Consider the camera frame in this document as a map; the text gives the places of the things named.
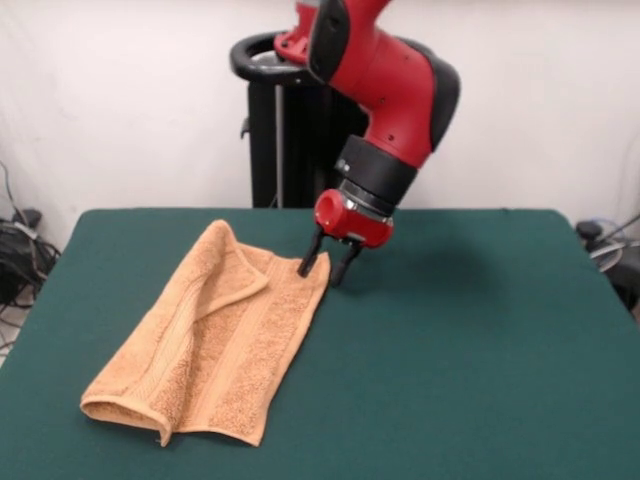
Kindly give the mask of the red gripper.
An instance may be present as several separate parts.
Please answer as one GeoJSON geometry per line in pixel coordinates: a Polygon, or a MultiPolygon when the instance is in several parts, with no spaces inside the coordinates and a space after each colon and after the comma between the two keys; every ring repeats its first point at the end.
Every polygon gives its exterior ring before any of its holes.
{"type": "Polygon", "coordinates": [[[363,246],[379,248],[392,236],[394,223],[391,217],[376,217],[337,189],[325,190],[316,201],[314,231],[307,253],[301,260],[297,273],[307,277],[313,269],[325,234],[337,240],[350,240],[345,255],[332,267],[331,286],[339,287],[363,246]]]}

